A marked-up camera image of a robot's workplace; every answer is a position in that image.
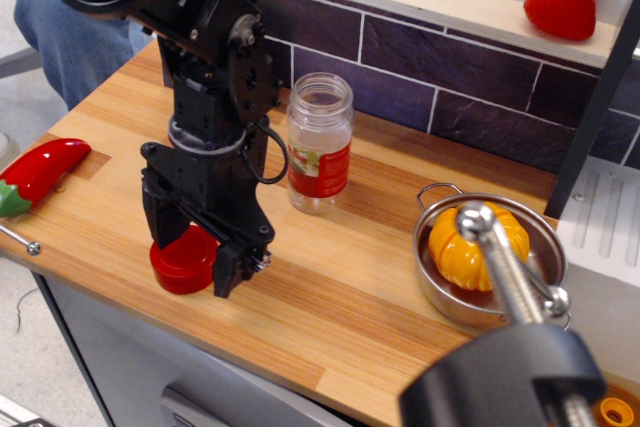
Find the toy pumpkin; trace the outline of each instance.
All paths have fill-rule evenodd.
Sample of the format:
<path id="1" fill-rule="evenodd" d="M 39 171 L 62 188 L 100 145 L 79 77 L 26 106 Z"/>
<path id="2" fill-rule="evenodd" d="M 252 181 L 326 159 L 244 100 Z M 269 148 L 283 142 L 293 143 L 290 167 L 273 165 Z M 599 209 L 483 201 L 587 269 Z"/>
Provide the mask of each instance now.
<path id="1" fill-rule="evenodd" d="M 486 203 L 511 241 L 511 248 L 520 259 L 529 255 L 529 234 L 511 212 L 491 202 Z M 489 292 L 493 289 L 480 247 L 458 234 L 455 218 L 457 208 L 442 212 L 429 234 L 429 254 L 440 274 L 449 282 L 465 290 Z"/>

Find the metal pot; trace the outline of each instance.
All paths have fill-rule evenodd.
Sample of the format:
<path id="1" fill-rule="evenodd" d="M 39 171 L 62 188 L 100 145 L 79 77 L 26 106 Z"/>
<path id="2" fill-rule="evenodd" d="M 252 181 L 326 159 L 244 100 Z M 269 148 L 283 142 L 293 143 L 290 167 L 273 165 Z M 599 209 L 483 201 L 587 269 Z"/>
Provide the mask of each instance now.
<path id="1" fill-rule="evenodd" d="M 422 195 L 433 188 L 447 187 L 456 194 L 436 202 L 430 207 L 422 203 Z M 533 210 L 499 195 L 465 194 L 453 184 L 431 184 L 420 191 L 418 203 L 423 214 L 413 234 L 413 250 L 418 262 L 418 278 L 429 301 L 447 317 L 473 327 L 489 329 L 506 323 L 504 312 L 493 292 L 472 292 L 447 281 L 431 259 L 428 249 L 429 234 L 436 218 L 449 208 L 469 201 L 493 202 L 508 209 L 529 234 L 530 252 L 527 265 L 546 284 L 561 286 L 567 274 L 567 257 L 554 229 Z"/>

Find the tile backsplash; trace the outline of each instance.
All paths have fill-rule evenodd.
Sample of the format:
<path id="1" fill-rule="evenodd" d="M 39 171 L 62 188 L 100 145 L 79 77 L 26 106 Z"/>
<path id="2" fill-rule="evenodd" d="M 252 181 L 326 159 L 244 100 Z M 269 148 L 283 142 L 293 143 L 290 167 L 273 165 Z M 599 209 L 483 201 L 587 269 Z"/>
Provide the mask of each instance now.
<path id="1" fill-rule="evenodd" d="M 352 1 L 258 4 L 285 85 L 333 72 L 359 111 L 553 173 L 601 73 Z M 592 155 L 640 168 L 638 94 L 634 64 Z"/>

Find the person's leg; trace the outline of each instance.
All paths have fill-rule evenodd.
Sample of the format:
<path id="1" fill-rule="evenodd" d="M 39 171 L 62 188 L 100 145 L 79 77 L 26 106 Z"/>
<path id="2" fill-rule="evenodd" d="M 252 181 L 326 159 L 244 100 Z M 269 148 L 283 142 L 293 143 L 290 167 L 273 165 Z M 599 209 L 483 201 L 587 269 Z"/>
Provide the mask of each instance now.
<path id="1" fill-rule="evenodd" d="M 72 109 L 150 40 L 128 20 L 97 20 L 61 0 L 16 0 L 14 19 Z"/>

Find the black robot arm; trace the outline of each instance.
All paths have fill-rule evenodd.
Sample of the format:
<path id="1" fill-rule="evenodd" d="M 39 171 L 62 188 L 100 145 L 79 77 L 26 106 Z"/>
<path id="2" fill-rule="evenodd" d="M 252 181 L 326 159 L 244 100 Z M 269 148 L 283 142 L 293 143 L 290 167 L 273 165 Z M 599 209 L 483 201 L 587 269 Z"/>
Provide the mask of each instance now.
<path id="1" fill-rule="evenodd" d="M 275 232 L 256 199 L 264 179 L 267 112 L 281 85 L 264 51 L 265 28 L 255 0 L 64 0 L 100 18 L 130 17 L 158 34 L 174 87 L 172 147 L 141 152 L 143 205 L 162 249 L 191 222 L 220 243 L 214 293 L 231 290 L 269 263 Z"/>

